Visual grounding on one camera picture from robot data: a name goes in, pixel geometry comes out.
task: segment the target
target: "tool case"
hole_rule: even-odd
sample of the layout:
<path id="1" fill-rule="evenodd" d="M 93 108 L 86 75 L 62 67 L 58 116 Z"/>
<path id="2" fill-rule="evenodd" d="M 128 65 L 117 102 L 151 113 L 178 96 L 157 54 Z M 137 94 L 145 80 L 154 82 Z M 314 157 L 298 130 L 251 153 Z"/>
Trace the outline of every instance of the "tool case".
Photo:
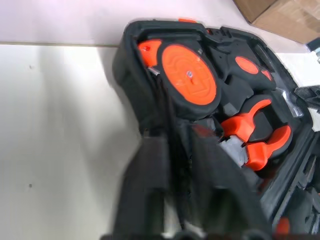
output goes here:
<path id="1" fill-rule="evenodd" d="M 182 188 L 184 191 L 191 191 L 187 196 L 184 194 L 180 196 L 181 205 L 188 209 L 185 216 L 187 215 L 186 218 L 190 223 L 200 225 L 207 233 L 215 233 L 213 228 L 204 227 L 203 221 L 202 223 L 198 221 L 204 219 L 207 211 L 205 206 L 208 206 L 208 202 L 200 201 L 202 209 L 194 210 L 192 206 L 190 207 L 192 205 L 190 202 L 194 199 L 191 197 L 191 200 L 184 200 L 193 194 L 193 190 L 203 200 L 204 192 L 208 191 L 205 185 L 208 178 L 212 177 L 201 174 L 201 171 L 211 169 L 212 162 L 207 163 L 206 167 L 193 164 L 197 164 L 202 158 L 207 158 L 209 161 L 210 158 L 214 158 L 214 166 L 218 171 L 212 168 L 212 175 L 217 182 L 218 179 L 226 179 L 226 175 L 232 174 L 233 171 L 239 171 L 232 170 L 233 167 L 224 163 L 223 159 L 227 156 L 220 147 L 212 147 L 210 153 L 204 154 L 201 149 L 207 142 L 194 144 L 190 140 L 192 134 L 190 126 L 197 123 L 206 128 L 212 127 L 217 134 L 224 135 L 226 129 L 222 127 L 222 123 L 227 119 L 243 115 L 245 103 L 248 106 L 248 102 L 256 96 L 268 96 L 272 104 L 257 109 L 254 116 L 252 115 L 255 129 L 250 133 L 248 141 L 252 144 L 266 142 L 277 128 L 283 126 L 289 126 L 290 139 L 285 148 L 263 165 L 262 169 L 252 171 L 243 167 L 242 173 L 245 178 L 240 176 L 236 181 L 249 182 L 251 191 L 259 199 L 263 216 L 266 218 L 265 224 L 271 224 L 272 231 L 276 231 L 283 217 L 290 215 L 287 206 L 291 205 L 290 201 L 297 189 L 305 192 L 308 189 L 313 196 L 312 206 L 320 203 L 320 197 L 314 194 L 315 190 L 310 190 L 316 167 L 315 149 L 319 146 L 319 133 L 312 130 L 312 118 L 302 100 L 297 98 L 294 104 L 301 109 L 303 116 L 292 115 L 278 88 L 293 93 L 297 85 L 276 55 L 256 35 L 228 27 L 206 28 L 196 22 L 135 21 L 130 23 L 123 33 L 113 60 L 112 72 L 115 81 L 124 90 L 131 103 L 142 135 L 155 134 L 162 127 L 163 108 L 161 109 L 157 103 L 159 99 L 157 78 L 162 77 L 163 87 L 173 106 L 174 127 L 177 129 L 184 154 L 189 159 L 189 162 L 179 165 L 179 168 L 185 172 L 191 171 L 194 181 L 198 181 L 199 186 L 202 186 L 201 189 L 192 190 L 188 187 Z M 187 79 L 188 84 L 182 84 L 180 79 Z M 158 174 L 163 170 L 169 175 L 172 171 L 169 169 L 174 167 L 166 160 L 169 150 L 163 138 L 145 141 L 152 146 L 154 150 L 152 154 L 159 151 L 156 145 L 161 146 L 162 150 L 157 155 L 157 161 L 139 161 L 135 156 L 128 166 L 124 174 L 114 233 L 143 235 L 147 232 L 163 231 L 163 223 L 152 223 L 151 218 L 146 218 L 150 213 L 153 216 L 163 215 L 163 203 L 160 203 L 162 207 L 156 208 L 155 199 L 158 199 L 156 197 L 158 193 L 151 194 L 153 196 L 151 201 L 146 190 L 161 189 L 159 195 L 162 198 L 170 191 L 170 183 L 174 180 L 167 181 L 167 176 Z M 151 153 L 147 149 L 140 149 L 137 154 L 148 156 Z M 236 192 L 235 195 L 241 202 L 241 211 L 245 211 L 249 222 L 258 219 L 260 212 L 257 209 L 256 218 L 250 218 L 255 214 L 249 210 L 255 208 L 254 200 L 251 200 L 255 196 L 249 196 L 246 190 L 239 192 L 234 189 L 236 185 L 232 179 L 221 181 L 221 185 L 233 189 L 233 193 Z M 313 207 L 310 218 L 312 220 L 309 220 L 306 232 L 317 233 L 320 209 Z M 256 223 L 257 226 L 254 222 L 251 224 L 259 229 L 258 225 L 263 225 L 264 222 Z"/>

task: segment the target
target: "white surface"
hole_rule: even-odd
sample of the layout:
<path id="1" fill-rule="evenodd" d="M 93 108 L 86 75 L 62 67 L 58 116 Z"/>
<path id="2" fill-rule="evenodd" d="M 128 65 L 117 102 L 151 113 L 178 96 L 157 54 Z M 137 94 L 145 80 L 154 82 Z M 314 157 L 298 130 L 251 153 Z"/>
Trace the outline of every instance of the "white surface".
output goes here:
<path id="1" fill-rule="evenodd" d="M 0 0 L 0 41 L 118 45 L 128 22 L 180 17 L 253 32 L 276 53 L 307 52 L 247 24 L 233 0 Z"/>
<path id="2" fill-rule="evenodd" d="M 320 64 L 314 52 L 278 53 L 277 56 L 291 73 L 298 87 L 320 85 Z M 313 130 L 320 131 L 320 114 L 309 108 L 313 119 Z"/>
<path id="3" fill-rule="evenodd" d="M 113 89 L 115 51 L 0 45 L 1 239 L 97 240 L 110 229 L 140 139 Z"/>

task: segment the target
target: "black plastic tool case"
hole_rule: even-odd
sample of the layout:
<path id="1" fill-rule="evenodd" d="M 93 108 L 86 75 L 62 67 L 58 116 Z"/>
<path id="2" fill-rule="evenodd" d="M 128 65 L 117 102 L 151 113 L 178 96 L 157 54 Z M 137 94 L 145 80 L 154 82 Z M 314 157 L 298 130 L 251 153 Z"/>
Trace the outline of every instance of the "black plastic tool case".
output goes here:
<path id="1" fill-rule="evenodd" d="M 176 39 L 192 38 L 197 40 L 206 52 L 206 46 L 223 46 L 241 43 L 242 50 L 257 64 L 267 69 L 278 87 L 293 93 L 297 87 L 285 67 L 276 55 L 256 35 L 237 29 L 221 27 L 205 28 L 202 24 L 178 21 L 145 20 L 130 23 L 124 33 L 116 52 L 112 71 L 116 82 L 123 88 L 139 122 L 140 131 L 156 128 L 159 123 L 159 112 L 155 100 L 155 85 L 150 72 L 143 64 L 137 43 L 163 36 Z M 221 81 L 224 76 L 219 72 L 221 62 L 213 62 Z M 301 171 L 313 152 L 319 134 L 312 130 L 312 118 L 307 106 L 297 100 L 304 116 L 294 118 L 284 99 L 278 91 L 265 91 L 277 102 L 276 106 L 286 118 L 293 130 L 293 139 L 284 154 L 268 163 L 258 175 L 263 179 L 258 188 L 260 203 L 264 212 L 275 227 L 296 188 Z"/>

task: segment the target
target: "clamp handle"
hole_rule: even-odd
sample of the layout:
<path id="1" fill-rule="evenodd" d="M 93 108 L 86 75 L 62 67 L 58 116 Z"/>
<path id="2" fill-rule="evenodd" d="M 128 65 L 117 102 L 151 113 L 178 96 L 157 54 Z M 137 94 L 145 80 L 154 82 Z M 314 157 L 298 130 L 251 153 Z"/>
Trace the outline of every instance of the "clamp handle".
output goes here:
<path id="1" fill-rule="evenodd" d="M 267 143 L 264 141 L 249 143 L 246 146 L 248 162 L 245 165 L 254 171 L 261 170 L 269 158 L 282 154 L 288 148 L 292 136 L 290 126 L 286 125 L 276 129 Z"/>
<path id="2" fill-rule="evenodd" d="M 242 106 L 240 113 L 223 121 L 221 126 L 224 135 L 236 135 L 243 142 L 248 142 L 255 130 L 254 116 L 258 110 L 270 105 L 272 98 L 269 95 L 255 95 L 249 98 Z"/>

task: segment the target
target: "cardboard box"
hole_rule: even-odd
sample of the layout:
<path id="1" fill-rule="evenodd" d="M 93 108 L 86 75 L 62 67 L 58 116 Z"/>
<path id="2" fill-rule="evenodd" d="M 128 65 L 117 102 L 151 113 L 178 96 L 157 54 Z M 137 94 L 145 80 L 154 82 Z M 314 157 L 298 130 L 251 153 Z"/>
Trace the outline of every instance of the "cardboard box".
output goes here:
<path id="1" fill-rule="evenodd" d="M 320 0 L 234 0 L 246 20 L 302 44 L 320 37 Z"/>

